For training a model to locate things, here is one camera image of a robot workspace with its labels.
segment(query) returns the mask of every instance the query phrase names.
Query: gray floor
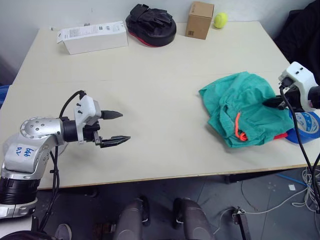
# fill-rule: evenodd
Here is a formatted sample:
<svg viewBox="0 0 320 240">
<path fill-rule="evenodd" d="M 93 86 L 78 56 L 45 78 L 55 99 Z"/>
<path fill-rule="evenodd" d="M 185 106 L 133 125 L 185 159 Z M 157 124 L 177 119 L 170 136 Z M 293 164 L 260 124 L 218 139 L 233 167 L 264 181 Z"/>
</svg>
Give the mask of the gray floor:
<svg viewBox="0 0 320 240">
<path fill-rule="evenodd" d="M 284 172 L 284 175 L 301 180 L 302 169 Z M 294 184 L 296 191 L 289 190 Z M 222 176 L 176 178 L 145 182 L 107 184 L 98 187 L 98 197 L 61 193 L 54 206 L 54 214 L 46 227 L 54 234 L 60 223 L 68 223 L 74 240 L 89 240 L 93 237 L 94 223 L 116 220 L 124 206 L 133 198 L 146 195 L 151 207 L 151 225 L 143 229 L 145 240 L 183 239 L 183 230 L 171 228 L 171 209 L 175 198 L 187 197 L 197 201 L 205 211 L 212 230 L 218 227 L 219 213 L 230 207 L 240 206 L 247 212 L 260 212 L 281 203 L 287 197 L 304 188 L 303 185 L 268 175 L 243 182 L 225 184 Z M 42 217 L 51 193 L 40 192 L 36 215 Z M 320 236 L 315 226 L 313 212 L 305 207 L 293 207 L 292 202 L 303 200 L 300 194 L 281 207 L 259 215 L 247 214 L 253 240 L 317 240 Z M 241 240 L 241 232 L 232 223 L 231 213 L 221 221 L 217 240 Z"/>
</svg>

